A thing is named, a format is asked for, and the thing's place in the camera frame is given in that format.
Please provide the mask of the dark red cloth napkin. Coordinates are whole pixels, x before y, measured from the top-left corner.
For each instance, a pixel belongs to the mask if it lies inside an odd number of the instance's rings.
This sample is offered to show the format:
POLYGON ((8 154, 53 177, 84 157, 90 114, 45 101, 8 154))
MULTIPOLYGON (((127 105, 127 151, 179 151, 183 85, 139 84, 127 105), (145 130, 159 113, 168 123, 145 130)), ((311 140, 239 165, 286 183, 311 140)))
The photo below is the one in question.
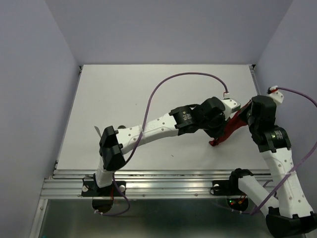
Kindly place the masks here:
POLYGON ((247 126, 247 110, 250 109, 251 101, 244 105, 232 118, 230 118, 224 127, 223 135, 219 138, 213 139, 209 142, 211 146, 217 146, 218 144, 226 141, 230 135, 237 129, 247 126))

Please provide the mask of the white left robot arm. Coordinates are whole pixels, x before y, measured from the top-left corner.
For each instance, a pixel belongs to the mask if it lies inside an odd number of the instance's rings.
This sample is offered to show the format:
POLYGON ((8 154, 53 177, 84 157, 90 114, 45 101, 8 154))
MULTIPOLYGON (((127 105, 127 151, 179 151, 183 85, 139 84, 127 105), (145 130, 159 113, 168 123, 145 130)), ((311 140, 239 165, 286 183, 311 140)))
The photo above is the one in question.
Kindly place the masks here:
POLYGON ((241 105, 233 99, 212 97, 202 104, 177 107, 169 113, 142 125, 114 129, 108 126, 100 134, 100 163, 94 174, 93 190, 106 195, 113 174, 127 163, 124 155, 133 155, 137 147, 166 137, 181 136, 203 130, 209 137, 219 139, 231 116, 241 105))

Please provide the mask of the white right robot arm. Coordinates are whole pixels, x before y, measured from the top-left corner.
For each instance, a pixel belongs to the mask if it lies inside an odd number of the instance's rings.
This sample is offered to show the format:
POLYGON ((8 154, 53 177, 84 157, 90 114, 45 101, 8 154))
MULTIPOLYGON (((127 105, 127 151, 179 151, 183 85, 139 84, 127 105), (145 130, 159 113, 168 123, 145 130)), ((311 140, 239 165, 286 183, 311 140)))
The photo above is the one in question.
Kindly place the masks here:
POLYGON ((268 192, 247 169, 234 170, 228 181, 231 192, 242 192, 253 201, 255 208, 250 214, 261 212, 275 238, 306 234, 317 228, 317 214, 307 201, 296 173, 316 147, 300 162, 293 163, 289 136, 285 129, 275 124, 277 106, 284 99, 282 90, 282 87, 270 87, 266 96, 253 97, 238 115, 248 126, 275 188, 268 192))

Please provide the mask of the aluminium right side rail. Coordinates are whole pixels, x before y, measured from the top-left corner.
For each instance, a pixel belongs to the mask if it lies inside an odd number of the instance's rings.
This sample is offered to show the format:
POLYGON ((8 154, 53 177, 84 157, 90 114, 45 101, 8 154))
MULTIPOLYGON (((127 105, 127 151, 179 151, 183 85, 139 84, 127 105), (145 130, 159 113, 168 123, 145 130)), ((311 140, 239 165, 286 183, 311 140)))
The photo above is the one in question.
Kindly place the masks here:
POLYGON ((261 90, 259 88, 259 84, 258 84, 258 81, 257 81, 255 67, 256 67, 255 64, 250 64, 249 65, 249 70, 250 70, 250 73, 251 73, 251 76, 252 76, 252 80, 253 80, 256 92, 257 92, 258 95, 261 95, 262 92, 261 92, 261 90))

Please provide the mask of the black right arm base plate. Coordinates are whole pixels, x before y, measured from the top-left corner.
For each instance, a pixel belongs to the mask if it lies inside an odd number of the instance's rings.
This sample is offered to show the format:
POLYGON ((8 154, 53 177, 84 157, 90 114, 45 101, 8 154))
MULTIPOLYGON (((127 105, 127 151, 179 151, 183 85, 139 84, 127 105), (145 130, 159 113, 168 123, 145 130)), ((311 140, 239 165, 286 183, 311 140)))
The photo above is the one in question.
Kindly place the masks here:
POLYGON ((230 180, 213 180, 210 194, 215 196, 238 196, 244 193, 238 188, 237 184, 230 180))

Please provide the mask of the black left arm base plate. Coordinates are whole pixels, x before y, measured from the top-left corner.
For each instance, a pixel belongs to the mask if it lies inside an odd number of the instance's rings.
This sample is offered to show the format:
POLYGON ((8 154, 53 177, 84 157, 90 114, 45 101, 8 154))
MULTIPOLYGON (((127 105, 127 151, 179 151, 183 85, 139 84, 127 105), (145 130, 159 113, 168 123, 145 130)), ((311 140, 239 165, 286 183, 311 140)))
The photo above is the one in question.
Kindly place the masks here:
POLYGON ((95 176, 85 176, 82 178, 82 197, 118 197, 121 196, 115 185, 99 188, 95 176))

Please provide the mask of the aluminium front frame rail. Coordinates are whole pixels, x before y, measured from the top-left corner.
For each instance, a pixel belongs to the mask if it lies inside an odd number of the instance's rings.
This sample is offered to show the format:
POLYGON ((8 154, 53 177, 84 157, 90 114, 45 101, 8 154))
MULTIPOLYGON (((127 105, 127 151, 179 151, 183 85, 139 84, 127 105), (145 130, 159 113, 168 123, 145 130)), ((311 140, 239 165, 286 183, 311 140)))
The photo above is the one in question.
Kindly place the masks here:
MULTIPOLYGON (((227 180, 231 170, 120 170, 116 181, 126 182, 126 196, 136 199, 203 199, 212 198, 214 180, 227 180)), ((44 180, 41 199, 82 199, 83 177, 93 170, 55 170, 44 180)))

